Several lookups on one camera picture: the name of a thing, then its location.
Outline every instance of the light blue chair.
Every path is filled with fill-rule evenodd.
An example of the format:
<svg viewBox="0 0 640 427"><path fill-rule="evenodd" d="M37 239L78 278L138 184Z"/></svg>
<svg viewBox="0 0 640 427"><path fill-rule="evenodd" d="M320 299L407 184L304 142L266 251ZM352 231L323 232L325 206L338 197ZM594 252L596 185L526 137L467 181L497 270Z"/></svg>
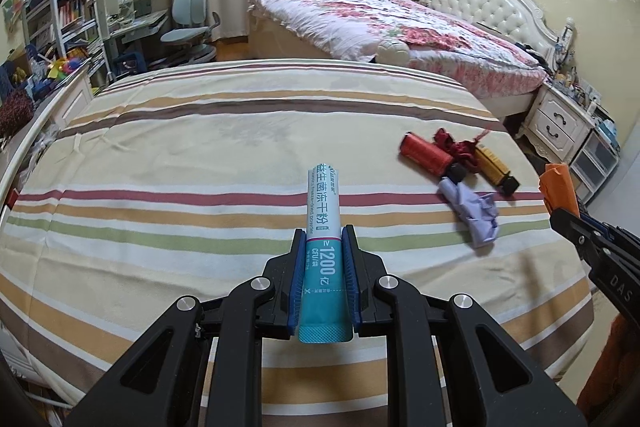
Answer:
<svg viewBox="0 0 640 427"><path fill-rule="evenodd" d="M214 61L216 47L206 41L210 39L213 28L220 26L220 16L212 12L213 25L202 25L207 21L207 0L174 0L171 15L183 27L165 33L160 40L169 46L181 46L182 49L167 59L168 65Z"/></svg>

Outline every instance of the striped bed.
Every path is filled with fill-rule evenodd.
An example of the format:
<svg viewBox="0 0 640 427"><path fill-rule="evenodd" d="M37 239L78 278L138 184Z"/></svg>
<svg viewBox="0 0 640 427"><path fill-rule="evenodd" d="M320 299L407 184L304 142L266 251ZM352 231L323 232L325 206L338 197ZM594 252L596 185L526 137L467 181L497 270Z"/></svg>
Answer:
<svg viewBox="0 0 640 427"><path fill-rule="evenodd" d="M456 139L492 130L484 142L522 183L498 200L492 247L474 251L436 180L398 157L404 133L441 126ZM500 123L443 76L334 60L178 68L99 95L5 224L0 319L76 403L179 296L225 296L288 251L305 225L306 170L320 162L340 172L342 224L389 273L439 298L473 295L553 377L584 345L593 307L582 267ZM265 341L264 424L385 425L385 356L384 339Z"/></svg>

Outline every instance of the lavender crumpled cloth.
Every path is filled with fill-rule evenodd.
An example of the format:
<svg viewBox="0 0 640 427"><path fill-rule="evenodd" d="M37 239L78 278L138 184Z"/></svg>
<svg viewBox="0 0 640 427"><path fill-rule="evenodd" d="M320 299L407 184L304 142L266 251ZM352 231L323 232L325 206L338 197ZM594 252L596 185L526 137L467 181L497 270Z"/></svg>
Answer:
<svg viewBox="0 0 640 427"><path fill-rule="evenodd" d="M449 178L443 178L438 188L469 227L474 248L495 241L498 237L498 207L493 194L478 196L465 184L456 185Z"/></svg>

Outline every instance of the floral bedspread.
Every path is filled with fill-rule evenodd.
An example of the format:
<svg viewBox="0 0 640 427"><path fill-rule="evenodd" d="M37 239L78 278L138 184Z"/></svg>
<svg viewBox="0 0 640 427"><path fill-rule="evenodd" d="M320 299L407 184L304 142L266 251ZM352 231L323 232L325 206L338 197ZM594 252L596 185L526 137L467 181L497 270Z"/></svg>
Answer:
<svg viewBox="0 0 640 427"><path fill-rule="evenodd" d="M249 0L333 58L370 62L383 39L410 48L410 67L459 81L477 98L523 94L546 78L537 61L510 42L411 0Z"/></svg>

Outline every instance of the green stripe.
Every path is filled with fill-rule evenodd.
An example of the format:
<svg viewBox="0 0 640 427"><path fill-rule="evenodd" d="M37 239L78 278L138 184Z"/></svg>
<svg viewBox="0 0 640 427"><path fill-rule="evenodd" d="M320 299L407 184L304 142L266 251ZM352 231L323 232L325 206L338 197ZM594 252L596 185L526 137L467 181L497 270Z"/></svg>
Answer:
<svg viewBox="0 0 640 427"><path fill-rule="evenodd" d="M10 216L8 223L18 227L30 229L50 230L64 235L82 237L85 239L101 239L113 243L129 243L142 247L161 248L162 250L194 251L203 253L217 253L223 255L240 254L268 254L286 253L291 247L290 241L277 239L210 239L207 237L191 237L188 235L169 235L149 232L135 232L132 230L110 229L101 227L86 227L84 225L69 225L59 221L46 219L24 219ZM540 221L517 221L500 226L498 237L504 237L527 230L545 230L549 228L548 219ZM396 235L394 237L361 237L359 246L364 250L391 252L400 250L415 250L417 248L450 247L471 243L471 235L466 231L442 232L418 235Z"/></svg>

